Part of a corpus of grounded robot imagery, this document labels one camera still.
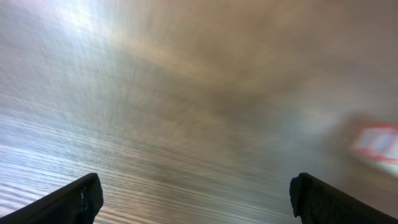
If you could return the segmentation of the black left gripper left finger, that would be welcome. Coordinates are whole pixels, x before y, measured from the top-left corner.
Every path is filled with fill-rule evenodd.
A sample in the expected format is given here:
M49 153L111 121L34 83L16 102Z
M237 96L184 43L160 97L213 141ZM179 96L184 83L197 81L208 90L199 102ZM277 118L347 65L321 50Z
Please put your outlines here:
M104 204L98 174L90 173L1 218L1 224L92 224Z

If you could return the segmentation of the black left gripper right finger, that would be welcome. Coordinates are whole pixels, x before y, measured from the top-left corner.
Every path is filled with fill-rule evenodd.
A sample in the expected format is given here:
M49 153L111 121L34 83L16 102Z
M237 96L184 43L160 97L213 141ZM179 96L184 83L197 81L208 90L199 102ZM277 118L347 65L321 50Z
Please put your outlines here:
M397 219L302 172L289 188L294 217L302 224L397 224Z

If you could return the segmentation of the red A letter block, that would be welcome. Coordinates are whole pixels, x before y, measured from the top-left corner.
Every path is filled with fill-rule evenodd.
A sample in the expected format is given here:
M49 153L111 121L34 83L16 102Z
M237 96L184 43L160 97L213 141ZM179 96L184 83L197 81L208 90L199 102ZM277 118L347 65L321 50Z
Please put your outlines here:
M397 125L371 124L363 127L350 152L366 165L397 177Z

